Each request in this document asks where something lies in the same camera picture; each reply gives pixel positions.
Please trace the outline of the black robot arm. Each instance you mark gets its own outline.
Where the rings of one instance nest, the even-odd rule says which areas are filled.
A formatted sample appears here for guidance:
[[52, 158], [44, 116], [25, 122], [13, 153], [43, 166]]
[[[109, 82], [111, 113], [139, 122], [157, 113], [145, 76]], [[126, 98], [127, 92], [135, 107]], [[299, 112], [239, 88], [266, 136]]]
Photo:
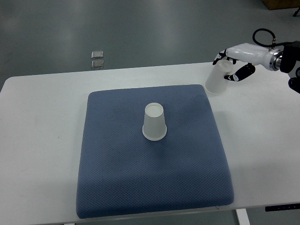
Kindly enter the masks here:
[[[271, 34], [272, 43], [270, 45], [262, 44], [256, 40], [255, 36], [260, 31], [265, 31]], [[297, 93], [300, 93], [300, 42], [293, 41], [277, 43], [275, 34], [271, 30], [265, 28], [255, 30], [252, 35], [252, 40], [255, 44], [270, 49], [283, 46], [283, 50], [280, 56], [275, 59], [273, 66], [275, 68], [279, 68], [281, 72], [287, 73], [289, 76], [291, 76], [288, 81], [289, 88]]]

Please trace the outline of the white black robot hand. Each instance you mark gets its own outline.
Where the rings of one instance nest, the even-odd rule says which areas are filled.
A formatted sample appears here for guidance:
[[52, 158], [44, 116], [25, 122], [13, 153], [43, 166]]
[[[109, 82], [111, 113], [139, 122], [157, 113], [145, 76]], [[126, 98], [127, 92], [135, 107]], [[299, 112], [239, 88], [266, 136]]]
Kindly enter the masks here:
[[246, 63], [234, 74], [224, 76], [226, 80], [239, 82], [251, 76], [257, 65], [261, 65], [269, 71], [278, 71], [282, 55], [283, 52], [279, 49], [269, 50], [266, 47], [244, 43], [219, 52], [212, 64], [216, 65], [220, 60], [228, 60], [233, 64], [237, 61]]

